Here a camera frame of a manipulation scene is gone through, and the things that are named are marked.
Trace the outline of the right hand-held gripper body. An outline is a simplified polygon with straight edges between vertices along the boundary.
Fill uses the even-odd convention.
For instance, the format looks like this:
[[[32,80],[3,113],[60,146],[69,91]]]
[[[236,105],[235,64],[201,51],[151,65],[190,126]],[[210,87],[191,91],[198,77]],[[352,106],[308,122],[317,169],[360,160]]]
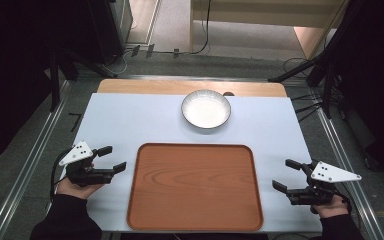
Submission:
[[[332,201],[337,193],[336,183],[359,181],[356,173],[341,169],[325,162],[302,164],[308,184],[304,189],[288,189],[286,196],[292,205],[324,205]]]

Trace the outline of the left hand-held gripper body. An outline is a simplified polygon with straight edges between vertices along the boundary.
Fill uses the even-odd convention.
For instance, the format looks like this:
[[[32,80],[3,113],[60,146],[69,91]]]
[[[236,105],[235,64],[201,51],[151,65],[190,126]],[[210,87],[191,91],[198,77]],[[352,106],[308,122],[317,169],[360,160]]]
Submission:
[[[91,149],[85,141],[74,145],[68,153],[59,161],[59,165],[65,168],[66,177],[80,187],[95,184],[109,184],[114,176],[112,169],[95,169],[93,160],[94,149]]]

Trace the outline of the person's left hand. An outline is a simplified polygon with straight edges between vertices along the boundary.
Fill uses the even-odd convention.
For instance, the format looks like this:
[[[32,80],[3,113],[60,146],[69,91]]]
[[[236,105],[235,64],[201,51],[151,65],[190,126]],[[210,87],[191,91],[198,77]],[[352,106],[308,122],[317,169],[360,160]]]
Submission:
[[[102,187],[103,184],[95,184],[80,187],[77,184],[73,184],[68,178],[65,178],[58,184],[57,193],[87,200],[93,193],[95,193]]]

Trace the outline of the person's right hand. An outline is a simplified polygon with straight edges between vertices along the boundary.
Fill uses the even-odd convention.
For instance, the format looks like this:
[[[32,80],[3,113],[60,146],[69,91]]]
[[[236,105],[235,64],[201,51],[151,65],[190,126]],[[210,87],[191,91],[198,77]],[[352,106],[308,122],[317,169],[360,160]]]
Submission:
[[[347,203],[338,195],[334,195],[329,204],[314,205],[314,209],[321,218],[330,218],[349,213]]]

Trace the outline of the white table cover sheet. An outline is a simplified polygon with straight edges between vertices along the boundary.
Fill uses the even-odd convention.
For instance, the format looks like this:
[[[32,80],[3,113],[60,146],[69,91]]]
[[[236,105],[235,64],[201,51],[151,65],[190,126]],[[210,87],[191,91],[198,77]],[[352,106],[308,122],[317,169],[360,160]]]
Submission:
[[[126,163],[124,172],[88,200],[89,216],[105,232],[127,232],[127,209],[136,155],[145,143],[207,143],[248,146],[254,156],[262,205],[264,233],[318,232],[317,215],[306,206],[293,206],[274,190],[273,181],[290,188],[306,184],[305,175],[286,167],[293,159],[311,157],[292,103],[287,97],[228,99],[231,115],[215,129],[200,129],[182,115],[181,95],[95,93],[91,96],[76,140],[92,148],[111,146],[112,153],[96,158],[96,168]]]

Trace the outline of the brown wooden tray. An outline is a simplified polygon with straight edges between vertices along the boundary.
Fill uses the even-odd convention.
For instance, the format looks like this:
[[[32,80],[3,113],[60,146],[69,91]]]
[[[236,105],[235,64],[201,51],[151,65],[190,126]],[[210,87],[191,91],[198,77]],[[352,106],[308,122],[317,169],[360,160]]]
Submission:
[[[147,143],[138,149],[127,213],[130,228],[251,232],[263,222],[249,147]]]

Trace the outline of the black stand legs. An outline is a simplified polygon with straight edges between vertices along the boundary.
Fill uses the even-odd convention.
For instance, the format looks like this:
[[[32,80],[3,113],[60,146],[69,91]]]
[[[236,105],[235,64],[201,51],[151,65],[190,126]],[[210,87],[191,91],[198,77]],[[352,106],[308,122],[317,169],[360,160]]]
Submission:
[[[50,64],[50,81],[51,81],[51,107],[50,111],[54,112],[61,102],[61,94],[60,94],[60,83],[59,83],[59,71],[62,71],[66,77],[68,77],[71,80],[76,80],[78,77],[78,72],[76,70],[76,67],[74,66],[74,63],[78,62],[88,68],[89,70],[92,70],[93,72],[99,74],[102,77],[105,78],[112,78],[112,75],[110,75],[108,72],[102,70],[95,64],[93,64],[91,61],[88,61],[84,57],[80,56],[79,54],[63,49],[63,48],[56,48],[54,50],[50,51],[49,54],[49,64]]]
[[[321,108],[326,117],[330,119],[330,103],[335,79],[335,64],[331,60],[331,55],[331,51],[325,49],[313,59],[305,60],[302,64],[296,66],[292,70],[289,70],[280,76],[268,79],[268,82],[281,83],[298,73],[311,68],[311,72],[306,78],[307,86],[317,87],[321,81],[324,81]]]

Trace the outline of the white bowl with dark rim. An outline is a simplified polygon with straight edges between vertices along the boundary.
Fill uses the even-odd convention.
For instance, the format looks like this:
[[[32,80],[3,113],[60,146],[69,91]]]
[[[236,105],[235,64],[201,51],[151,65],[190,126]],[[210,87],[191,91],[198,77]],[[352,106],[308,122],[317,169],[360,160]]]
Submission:
[[[231,115],[231,105],[222,94],[209,89],[189,93],[181,105],[183,117],[193,126],[213,129],[223,125]]]

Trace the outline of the dark cabinet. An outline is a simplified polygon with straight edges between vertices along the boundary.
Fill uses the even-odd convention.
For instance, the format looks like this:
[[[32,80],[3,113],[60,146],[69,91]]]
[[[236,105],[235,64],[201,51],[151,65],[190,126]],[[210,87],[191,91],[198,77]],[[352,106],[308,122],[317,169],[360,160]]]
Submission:
[[[126,49],[133,23],[129,0],[87,0],[98,40],[98,59],[109,64]]]

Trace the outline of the light wooden shelf unit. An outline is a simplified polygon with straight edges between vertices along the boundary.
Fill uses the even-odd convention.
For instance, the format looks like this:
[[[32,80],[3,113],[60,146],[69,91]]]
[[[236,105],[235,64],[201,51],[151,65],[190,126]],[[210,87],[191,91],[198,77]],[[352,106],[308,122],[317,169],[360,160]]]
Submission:
[[[190,21],[209,20],[292,26],[307,59],[317,55],[323,39],[338,28],[350,0],[189,0]]]

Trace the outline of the metal floor rail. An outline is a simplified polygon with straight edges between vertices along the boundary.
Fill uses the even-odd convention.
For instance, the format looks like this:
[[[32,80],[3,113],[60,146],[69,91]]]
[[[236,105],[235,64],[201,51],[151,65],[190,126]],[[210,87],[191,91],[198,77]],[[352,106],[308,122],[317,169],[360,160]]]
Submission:
[[[335,164],[347,171],[358,172],[352,166],[352,160],[341,141],[337,129],[331,119],[323,112],[321,95],[318,90],[308,89],[312,107],[306,117],[315,123],[309,124],[312,129],[305,129],[310,156],[315,160]],[[339,184],[345,189],[352,201],[358,226],[362,228],[369,240],[384,240],[384,231],[376,213],[360,182]]]
[[[21,202],[21,199],[27,189],[31,177],[39,163],[42,153],[47,146],[49,138],[59,120],[59,117],[66,104],[68,94],[71,90],[72,82],[65,80],[60,87],[59,94],[60,102],[55,109],[51,111],[36,138],[36,141],[25,160],[25,163],[20,170],[11,190],[9,191],[3,205],[0,209],[0,240],[3,239],[5,232]]]

